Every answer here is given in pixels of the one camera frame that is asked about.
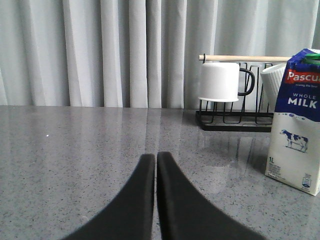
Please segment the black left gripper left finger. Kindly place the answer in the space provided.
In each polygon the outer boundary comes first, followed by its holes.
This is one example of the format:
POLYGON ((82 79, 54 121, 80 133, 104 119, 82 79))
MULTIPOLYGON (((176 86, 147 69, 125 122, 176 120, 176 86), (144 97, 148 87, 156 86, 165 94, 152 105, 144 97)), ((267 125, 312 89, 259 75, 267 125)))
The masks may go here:
POLYGON ((113 200, 66 240, 150 240, 154 212, 155 156, 143 154, 113 200))

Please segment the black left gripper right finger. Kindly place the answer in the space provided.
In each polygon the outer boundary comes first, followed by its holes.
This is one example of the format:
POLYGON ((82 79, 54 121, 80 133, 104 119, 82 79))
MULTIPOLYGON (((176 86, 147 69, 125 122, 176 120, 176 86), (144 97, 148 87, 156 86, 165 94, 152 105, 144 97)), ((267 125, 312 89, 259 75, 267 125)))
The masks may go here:
POLYGON ((164 240, 263 240, 264 236, 211 204, 170 152, 157 154, 157 208, 164 240))

